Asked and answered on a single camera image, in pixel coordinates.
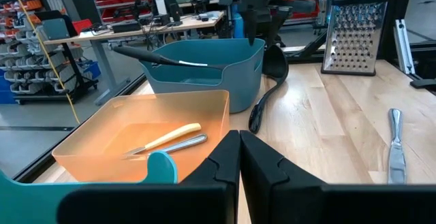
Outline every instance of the yellow cable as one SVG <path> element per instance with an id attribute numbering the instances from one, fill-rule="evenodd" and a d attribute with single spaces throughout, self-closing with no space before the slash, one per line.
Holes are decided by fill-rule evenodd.
<path id="1" fill-rule="evenodd" d="M 46 46 L 44 45 L 43 41 L 40 39 L 40 35 L 39 35 L 38 32 L 36 31 L 36 28 L 35 28 L 35 26 L 33 25 L 33 22 L 31 21 L 31 19 L 30 19 L 30 17 L 29 17 L 29 14 L 27 13 L 27 11 L 26 11 L 24 5 L 22 4 L 22 1 L 21 1 L 21 0 L 18 0 L 18 2 L 19 2 L 19 4 L 20 4 L 20 7 L 22 8 L 22 10 L 25 12 L 26 17 L 27 17 L 27 20 L 29 21 L 30 25 L 32 26 L 33 31 L 35 31 L 36 37 L 38 38 L 38 41 L 40 42 L 40 46 L 41 46 L 42 50 L 44 51 L 44 53 L 46 54 L 46 57 L 47 57 L 47 59 L 48 59 L 48 62 L 50 63 L 50 66 L 51 66 L 51 68 L 52 68 L 54 74 L 56 75 L 57 79 L 59 80 L 59 83 L 61 84 L 62 89 L 65 90 L 66 88 L 65 88 L 65 86 L 63 85 L 63 82 L 62 82 L 62 80 L 61 80 L 61 77 L 59 76 L 59 74 L 58 74 L 58 72 L 57 72 L 57 70 L 56 70 L 56 67 L 53 65 L 53 63 L 52 63 L 52 59 L 50 58 L 50 55 L 47 53 Z M 73 110 L 74 118 L 76 118 L 77 123 L 80 124 L 79 118 L 77 117 L 77 114 L 76 114 L 76 110 L 74 109 L 74 106 L 73 106 L 73 101 L 72 101 L 71 98 L 69 97 L 68 93 L 67 93 L 66 95 L 67 95 L 67 99 L 68 99 L 69 105 L 71 106 L 71 109 Z"/>

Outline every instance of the black silicone tongs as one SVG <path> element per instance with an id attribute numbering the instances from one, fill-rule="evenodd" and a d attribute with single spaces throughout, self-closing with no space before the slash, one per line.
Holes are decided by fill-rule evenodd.
<path id="1" fill-rule="evenodd" d="M 191 63 L 187 61 L 175 61 L 166 57 L 163 57 L 160 54 L 150 52 L 148 50 L 141 50 L 139 48 L 133 48 L 128 46 L 115 46 L 113 50 L 119 54 L 124 54 L 125 56 L 132 57 L 138 59 L 140 61 L 146 61 L 149 63 L 155 63 L 160 65 L 175 65 L 175 66 L 183 66 L 183 67 L 206 67 L 206 68 L 214 68 L 214 69 L 224 69 L 228 66 L 228 64 L 222 65 L 210 65 L 205 63 Z"/>

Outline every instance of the table leg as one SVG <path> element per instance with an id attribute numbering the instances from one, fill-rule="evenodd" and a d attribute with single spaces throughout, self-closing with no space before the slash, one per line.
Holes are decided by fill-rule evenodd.
<path id="1" fill-rule="evenodd" d="M 130 83 L 130 78 L 126 78 L 120 84 L 117 84 L 114 73 L 110 68 L 108 57 L 104 52 L 102 43 L 98 40 L 92 40 L 91 45 L 93 47 L 95 56 L 97 57 L 99 67 L 102 71 L 102 76 L 107 80 L 109 86 L 108 90 L 106 90 L 94 101 L 95 105 L 100 106 L 105 104 L 110 98 L 114 97 L 117 93 L 124 89 L 124 87 Z"/>

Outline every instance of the orange plastic bin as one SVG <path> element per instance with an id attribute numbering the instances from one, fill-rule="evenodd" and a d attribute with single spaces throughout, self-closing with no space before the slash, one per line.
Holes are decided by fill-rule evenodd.
<path id="1" fill-rule="evenodd" d="M 207 142 L 170 153 L 177 164 L 180 182 L 229 131 L 227 91 L 115 97 L 58 145 L 52 155 L 80 182 L 135 182 L 146 176 L 150 151 L 128 159 L 123 154 L 190 123 L 199 123 L 201 131 L 154 149 L 207 134 Z"/>

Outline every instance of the light wood tabletop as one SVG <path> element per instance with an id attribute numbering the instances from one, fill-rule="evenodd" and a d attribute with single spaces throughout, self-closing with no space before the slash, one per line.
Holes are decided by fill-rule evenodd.
<path id="1" fill-rule="evenodd" d="M 377 75 L 320 73 L 321 64 L 290 65 L 283 86 L 269 100 L 259 138 L 296 165 L 329 183 L 387 182 L 391 134 L 388 110 L 403 111 L 407 183 L 436 183 L 436 97 L 416 90 L 386 61 Z M 262 78 L 260 98 L 275 82 Z M 153 90 L 145 82 L 134 94 Z M 230 116 L 230 128 L 248 130 L 251 108 Z M 75 181 L 54 164 L 36 182 Z M 238 222 L 250 223 L 242 183 Z"/>
<path id="2" fill-rule="evenodd" d="M 153 27 L 153 31 L 158 31 L 160 33 L 171 33 L 171 32 L 179 32 L 179 31 L 186 31 L 190 29 L 201 29 L 205 27 L 214 27 L 224 16 L 224 12 L 219 12 L 218 19 L 211 20 L 209 19 L 206 22 L 203 22 L 201 20 L 193 19 L 192 16 L 181 16 L 181 22 L 183 22 L 182 25 L 177 27 Z M 145 32 L 148 32 L 150 30 L 150 26 L 143 26 L 143 29 Z M 87 40 L 104 40 L 104 39 L 114 39 L 119 37 L 133 37 L 133 36 L 140 36 L 144 34 L 144 31 L 128 31 L 124 33 L 114 33 L 113 31 L 109 31 L 107 33 L 102 33 L 98 35 L 91 35 L 87 34 L 85 36 L 76 36 L 66 39 L 56 39 L 56 40 L 47 40 L 44 41 L 45 44 L 62 44 L 62 43 L 68 43 L 68 42 L 81 42 L 81 41 L 87 41 Z"/>

